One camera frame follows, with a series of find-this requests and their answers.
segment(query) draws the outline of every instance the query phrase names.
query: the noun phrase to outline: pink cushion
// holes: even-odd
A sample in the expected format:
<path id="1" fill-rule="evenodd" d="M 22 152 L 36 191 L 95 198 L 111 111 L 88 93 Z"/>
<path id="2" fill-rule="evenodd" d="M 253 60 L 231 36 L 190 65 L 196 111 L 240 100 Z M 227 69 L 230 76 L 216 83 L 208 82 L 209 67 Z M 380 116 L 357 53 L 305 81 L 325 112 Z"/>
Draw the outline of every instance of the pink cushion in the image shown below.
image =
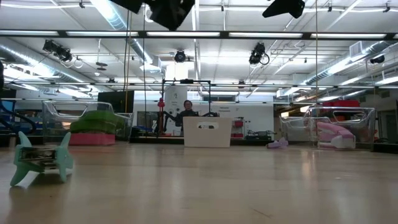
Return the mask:
<path id="1" fill-rule="evenodd" d="M 115 144 L 114 134 L 72 134 L 70 146 L 109 146 Z"/>

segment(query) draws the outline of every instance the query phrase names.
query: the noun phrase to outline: plastic enclosure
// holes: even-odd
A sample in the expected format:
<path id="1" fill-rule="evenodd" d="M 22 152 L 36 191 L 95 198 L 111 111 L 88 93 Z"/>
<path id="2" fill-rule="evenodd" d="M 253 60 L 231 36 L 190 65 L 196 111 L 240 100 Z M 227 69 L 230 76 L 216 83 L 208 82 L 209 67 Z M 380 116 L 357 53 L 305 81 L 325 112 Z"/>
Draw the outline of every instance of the plastic enclosure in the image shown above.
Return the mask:
<path id="1" fill-rule="evenodd" d="M 310 142 L 319 149 L 373 149 L 374 108 L 316 107 L 303 117 L 280 118 L 289 142 Z"/>
<path id="2" fill-rule="evenodd" d="M 43 101 L 44 144 L 58 144 L 71 132 L 69 145 L 112 145 L 129 141 L 133 114 L 115 114 L 109 103 Z"/>

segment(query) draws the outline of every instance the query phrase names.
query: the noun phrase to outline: wooden floor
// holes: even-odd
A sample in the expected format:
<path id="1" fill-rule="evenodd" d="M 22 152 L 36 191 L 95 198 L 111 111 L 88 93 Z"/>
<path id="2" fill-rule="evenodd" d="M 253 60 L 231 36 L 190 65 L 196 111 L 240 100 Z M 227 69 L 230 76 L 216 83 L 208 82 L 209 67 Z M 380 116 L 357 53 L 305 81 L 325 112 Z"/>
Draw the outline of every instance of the wooden floor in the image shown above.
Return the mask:
<path id="1" fill-rule="evenodd" d="M 10 188 L 0 151 L 0 223 L 397 223 L 398 156 L 263 147 L 73 147 L 66 184 L 29 173 Z"/>

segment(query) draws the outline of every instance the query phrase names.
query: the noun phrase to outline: pink object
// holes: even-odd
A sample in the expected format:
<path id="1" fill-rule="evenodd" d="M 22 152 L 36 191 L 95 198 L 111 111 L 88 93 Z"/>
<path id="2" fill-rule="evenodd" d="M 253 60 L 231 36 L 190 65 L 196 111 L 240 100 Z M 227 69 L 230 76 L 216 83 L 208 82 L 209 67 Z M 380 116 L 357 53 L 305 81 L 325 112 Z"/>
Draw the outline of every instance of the pink object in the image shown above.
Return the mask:
<path id="1" fill-rule="evenodd" d="M 269 149 L 277 149 L 277 148 L 286 148 L 289 145 L 289 142 L 285 140 L 285 138 L 281 138 L 279 141 L 274 141 L 272 143 L 267 144 L 267 148 Z"/>
<path id="2" fill-rule="evenodd" d="M 110 146 L 115 144 L 114 134 L 78 133 L 70 136 L 70 146 Z"/>
<path id="3" fill-rule="evenodd" d="M 347 129 L 324 122 L 317 122 L 317 126 L 319 130 L 318 146 L 337 149 L 355 149 L 355 135 Z"/>

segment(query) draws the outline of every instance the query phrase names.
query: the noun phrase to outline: stage light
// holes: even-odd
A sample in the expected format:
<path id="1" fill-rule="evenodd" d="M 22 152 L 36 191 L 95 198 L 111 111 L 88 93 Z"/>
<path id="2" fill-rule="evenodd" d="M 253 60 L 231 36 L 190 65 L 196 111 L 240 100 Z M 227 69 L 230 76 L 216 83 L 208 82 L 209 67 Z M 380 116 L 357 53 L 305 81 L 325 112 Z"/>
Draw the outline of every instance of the stage light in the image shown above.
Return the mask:
<path id="1" fill-rule="evenodd" d="M 177 30 L 186 16 L 191 11 L 195 0 L 111 0 L 112 2 L 125 7 L 126 9 L 138 14 L 142 3 L 146 3 L 152 15 L 150 19 L 168 28 Z"/>
<path id="2" fill-rule="evenodd" d="M 267 63 L 261 62 L 264 56 L 268 58 Z M 251 65 L 257 65 L 258 63 L 261 63 L 262 65 L 267 65 L 269 63 L 269 56 L 266 54 L 266 46 L 264 46 L 264 43 L 257 43 L 257 45 L 254 47 L 254 50 L 252 50 L 251 52 L 249 63 Z"/>
<path id="3" fill-rule="evenodd" d="M 245 82 L 244 82 L 244 80 L 239 80 L 239 83 L 238 83 L 239 85 L 245 85 Z"/>
<path id="4" fill-rule="evenodd" d="M 182 63 L 187 59 L 187 56 L 185 55 L 183 50 L 178 50 L 177 53 L 174 56 L 174 60 L 177 63 Z"/>
<path id="5" fill-rule="evenodd" d="M 263 13 L 264 18 L 289 13 L 298 19 L 304 11 L 305 2 L 302 0 L 275 0 Z"/>
<path id="6" fill-rule="evenodd" d="M 45 40 L 43 50 L 47 53 L 53 53 L 54 56 L 59 58 L 63 62 L 70 62 L 73 59 L 73 55 L 70 53 L 70 49 L 66 49 L 61 45 L 55 43 L 53 40 Z"/>
<path id="7" fill-rule="evenodd" d="M 375 64 L 375 63 L 383 63 L 385 59 L 386 59 L 386 58 L 384 58 L 384 55 L 382 55 L 382 56 L 377 57 L 377 58 L 372 58 L 372 59 L 370 60 L 370 63 L 372 63 L 372 64 Z"/>

